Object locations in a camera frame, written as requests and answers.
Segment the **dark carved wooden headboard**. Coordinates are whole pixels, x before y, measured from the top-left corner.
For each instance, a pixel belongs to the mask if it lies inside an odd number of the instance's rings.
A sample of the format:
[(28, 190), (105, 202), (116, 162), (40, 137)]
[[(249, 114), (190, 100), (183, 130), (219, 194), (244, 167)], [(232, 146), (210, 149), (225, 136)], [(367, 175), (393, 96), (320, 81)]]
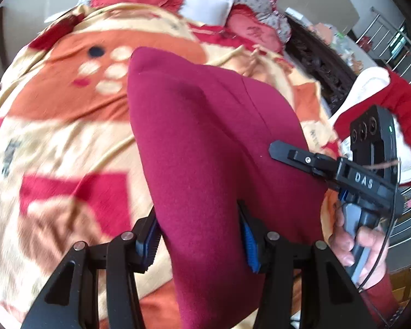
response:
[(286, 52), (294, 62), (321, 84), (321, 96), (332, 114), (342, 106), (357, 79), (353, 69), (322, 39), (287, 15), (291, 37)]

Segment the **orange red patterned blanket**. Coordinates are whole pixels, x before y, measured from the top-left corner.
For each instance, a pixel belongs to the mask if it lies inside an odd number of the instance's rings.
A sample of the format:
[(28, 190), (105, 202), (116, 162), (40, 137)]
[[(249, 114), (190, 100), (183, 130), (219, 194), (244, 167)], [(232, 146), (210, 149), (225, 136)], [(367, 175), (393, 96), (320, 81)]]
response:
[(151, 199), (127, 106), (139, 47), (269, 83), (312, 152), (339, 155), (320, 84), (232, 30), (149, 4), (81, 5), (22, 48), (0, 83), (0, 325), (19, 328), (76, 241), (130, 228)]

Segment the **small red heart cushion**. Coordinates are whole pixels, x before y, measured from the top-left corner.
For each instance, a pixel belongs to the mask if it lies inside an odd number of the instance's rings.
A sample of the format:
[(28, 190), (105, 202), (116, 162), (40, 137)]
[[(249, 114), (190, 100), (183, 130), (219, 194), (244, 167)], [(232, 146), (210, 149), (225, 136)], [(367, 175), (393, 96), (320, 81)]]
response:
[(227, 18), (226, 27), (233, 33), (275, 53), (282, 53), (283, 44), (277, 31), (261, 22), (245, 4), (235, 4)]

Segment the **white pillow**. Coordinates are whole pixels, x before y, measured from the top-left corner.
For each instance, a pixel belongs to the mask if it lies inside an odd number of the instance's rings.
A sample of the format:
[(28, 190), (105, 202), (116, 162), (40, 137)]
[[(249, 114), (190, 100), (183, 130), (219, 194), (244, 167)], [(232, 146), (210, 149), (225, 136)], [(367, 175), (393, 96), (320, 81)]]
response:
[(224, 26), (234, 0), (183, 0), (179, 14), (206, 25)]

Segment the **maroon knit sweater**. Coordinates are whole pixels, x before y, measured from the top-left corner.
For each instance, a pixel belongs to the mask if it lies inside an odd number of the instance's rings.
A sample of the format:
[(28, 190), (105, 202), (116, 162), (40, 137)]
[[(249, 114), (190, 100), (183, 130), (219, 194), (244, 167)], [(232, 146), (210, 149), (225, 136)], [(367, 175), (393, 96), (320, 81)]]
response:
[(298, 118), (266, 83), (153, 48), (133, 52), (127, 99), (182, 326), (231, 328), (264, 283), (246, 264), (239, 201), (288, 241), (323, 237), (325, 183), (269, 155), (276, 140), (307, 147)]

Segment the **red and white garment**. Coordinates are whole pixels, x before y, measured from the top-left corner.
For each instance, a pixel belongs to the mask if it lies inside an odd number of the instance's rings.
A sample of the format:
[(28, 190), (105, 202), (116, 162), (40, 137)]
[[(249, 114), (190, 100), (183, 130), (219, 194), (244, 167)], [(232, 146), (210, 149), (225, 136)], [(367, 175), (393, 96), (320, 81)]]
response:
[(357, 76), (341, 107), (329, 119), (340, 140), (350, 139), (350, 124), (371, 106), (381, 106), (393, 115), (401, 181), (411, 186), (411, 85), (397, 73), (370, 67)]

